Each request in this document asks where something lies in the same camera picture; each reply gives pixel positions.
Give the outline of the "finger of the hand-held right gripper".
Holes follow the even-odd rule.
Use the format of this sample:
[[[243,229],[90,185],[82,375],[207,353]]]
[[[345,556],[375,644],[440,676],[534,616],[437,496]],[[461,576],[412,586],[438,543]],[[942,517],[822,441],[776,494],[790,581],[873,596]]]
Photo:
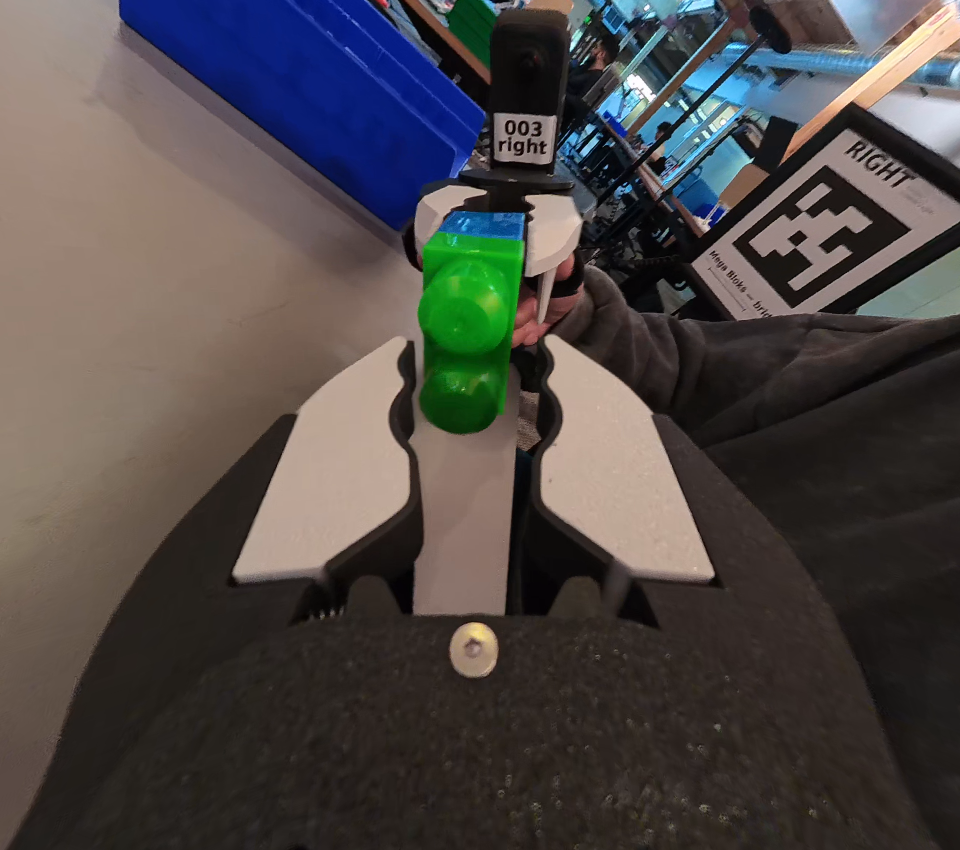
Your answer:
[[[415,232],[436,233],[454,211],[482,190],[463,184],[446,184],[421,196],[415,209]]]
[[[583,220],[570,195],[534,194],[525,202],[525,277],[535,278],[570,257],[579,244]]]

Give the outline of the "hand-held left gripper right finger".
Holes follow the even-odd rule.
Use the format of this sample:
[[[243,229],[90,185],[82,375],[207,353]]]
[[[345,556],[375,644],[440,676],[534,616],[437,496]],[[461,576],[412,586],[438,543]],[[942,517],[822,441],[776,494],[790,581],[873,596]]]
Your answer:
[[[538,345],[537,430],[523,556],[559,592],[596,584],[620,615],[642,584],[710,586],[716,571],[661,431],[630,387],[573,345]]]

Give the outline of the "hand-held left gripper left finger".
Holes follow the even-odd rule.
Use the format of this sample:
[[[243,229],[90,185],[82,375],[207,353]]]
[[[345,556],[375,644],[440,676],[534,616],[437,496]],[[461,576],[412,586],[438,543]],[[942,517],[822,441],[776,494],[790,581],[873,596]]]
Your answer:
[[[413,586],[425,542],[414,342],[395,337],[316,390],[294,424],[231,571],[305,580],[330,604],[375,577]]]

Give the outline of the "blue tall toy block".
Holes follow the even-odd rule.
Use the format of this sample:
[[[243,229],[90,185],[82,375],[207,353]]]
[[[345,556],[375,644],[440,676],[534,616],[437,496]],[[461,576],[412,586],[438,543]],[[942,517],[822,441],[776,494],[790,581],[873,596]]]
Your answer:
[[[526,216],[523,213],[494,213],[460,209],[449,214],[438,233],[484,240],[523,242]]]

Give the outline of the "green two-stud toy block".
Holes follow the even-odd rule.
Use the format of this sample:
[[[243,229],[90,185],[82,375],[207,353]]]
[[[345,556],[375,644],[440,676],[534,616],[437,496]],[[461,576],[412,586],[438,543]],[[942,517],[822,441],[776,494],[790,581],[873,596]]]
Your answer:
[[[425,245],[419,404],[433,426],[477,434],[504,412],[523,264],[522,240],[440,230]]]

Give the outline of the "blue plastic bin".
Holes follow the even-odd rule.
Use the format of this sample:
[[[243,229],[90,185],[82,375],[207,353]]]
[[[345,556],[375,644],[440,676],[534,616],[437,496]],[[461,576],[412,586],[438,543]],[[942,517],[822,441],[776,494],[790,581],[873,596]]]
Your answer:
[[[379,220],[455,177],[484,110],[369,0],[118,0],[121,20]]]

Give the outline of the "person's right forearm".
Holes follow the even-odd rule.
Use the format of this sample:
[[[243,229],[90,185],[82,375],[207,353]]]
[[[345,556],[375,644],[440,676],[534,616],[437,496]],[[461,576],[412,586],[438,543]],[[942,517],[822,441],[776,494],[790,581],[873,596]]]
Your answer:
[[[703,446],[756,433],[873,386],[958,398],[959,317],[827,313],[701,321],[640,313],[588,267],[551,335],[670,416]]]

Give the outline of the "grey desk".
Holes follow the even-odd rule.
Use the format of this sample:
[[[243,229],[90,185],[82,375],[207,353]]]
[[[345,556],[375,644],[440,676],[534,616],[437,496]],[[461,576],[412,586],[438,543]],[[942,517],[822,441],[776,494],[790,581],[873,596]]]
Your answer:
[[[2,0],[2,829],[114,607],[283,412],[410,335],[398,237],[119,22]]]

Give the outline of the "person's right hand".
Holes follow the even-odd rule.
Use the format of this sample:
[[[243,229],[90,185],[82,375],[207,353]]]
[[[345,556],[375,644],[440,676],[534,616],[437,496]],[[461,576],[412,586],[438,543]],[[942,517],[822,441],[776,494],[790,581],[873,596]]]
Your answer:
[[[573,251],[558,265],[554,288],[543,319],[539,319],[539,304],[536,291],[522,280],[517,300],[511,348],[536,345],[557,323],[561,322],[576,306],[583,295],[584,263],[581,251]]]

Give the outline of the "green plastic bin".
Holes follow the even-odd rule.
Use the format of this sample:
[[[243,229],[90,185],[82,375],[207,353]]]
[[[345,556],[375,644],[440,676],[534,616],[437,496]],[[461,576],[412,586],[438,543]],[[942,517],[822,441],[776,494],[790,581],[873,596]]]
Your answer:
[[[445,15],[449,31],[485,66],[498,12],[489,0],[455,0]]]

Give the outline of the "long wooden table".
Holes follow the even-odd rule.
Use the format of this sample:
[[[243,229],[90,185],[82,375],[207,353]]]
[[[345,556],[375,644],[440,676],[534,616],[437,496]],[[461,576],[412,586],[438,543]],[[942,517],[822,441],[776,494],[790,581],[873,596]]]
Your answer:
[[[440,14],[430,0],[399,0],[414,18],[414,25],[428,28],[438,41],[441,41],[447,56],[453,55],[460,62],[455,66],[455,73],[462,74],[463,68],[468,68],[476,79],[486,86],[490,85],[491,72],[488,65],[477,56],[473,50],[450,30],[448,19]]]

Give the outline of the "printed tag board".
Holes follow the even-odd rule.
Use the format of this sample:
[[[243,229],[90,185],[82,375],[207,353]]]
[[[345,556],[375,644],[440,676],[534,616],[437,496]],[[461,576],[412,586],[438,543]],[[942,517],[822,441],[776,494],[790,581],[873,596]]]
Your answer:
[[[726,319],[848,314],[958,248],[954,163],[851,103],[696,242]]]

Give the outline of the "silver air duct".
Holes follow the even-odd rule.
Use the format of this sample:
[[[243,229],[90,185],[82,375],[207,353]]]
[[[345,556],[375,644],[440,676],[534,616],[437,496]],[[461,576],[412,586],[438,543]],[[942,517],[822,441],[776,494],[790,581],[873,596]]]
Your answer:
[[[764,45],[750,54],[747,64],[778,73],[858,78],[879,65],[891,51],[884,48],[867,54],[834,45],[801,45],[791,52],[777,53]],[[958,91],[958,52],[943,52],[931,57],[902,82],[928,90]]]

